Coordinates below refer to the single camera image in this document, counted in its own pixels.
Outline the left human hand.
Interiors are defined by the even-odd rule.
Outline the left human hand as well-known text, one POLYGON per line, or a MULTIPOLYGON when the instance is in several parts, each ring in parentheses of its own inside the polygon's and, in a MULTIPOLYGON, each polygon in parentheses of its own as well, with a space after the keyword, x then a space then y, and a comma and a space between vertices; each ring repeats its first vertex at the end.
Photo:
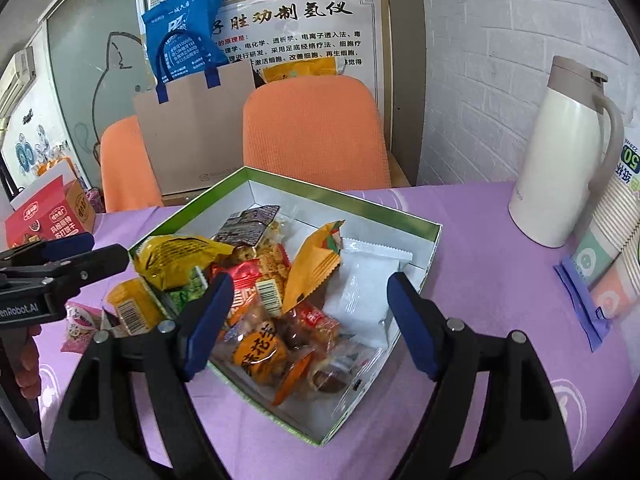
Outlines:
POLYGON ((22 396, 28 400, 37 399, 41 393, 39 351, 35 343, 35 337, 40 334, 40 325, 30 326, 27 330, 26 340, 20 354, 21 369, 15 373, 15 380, 21 389, 22 396))

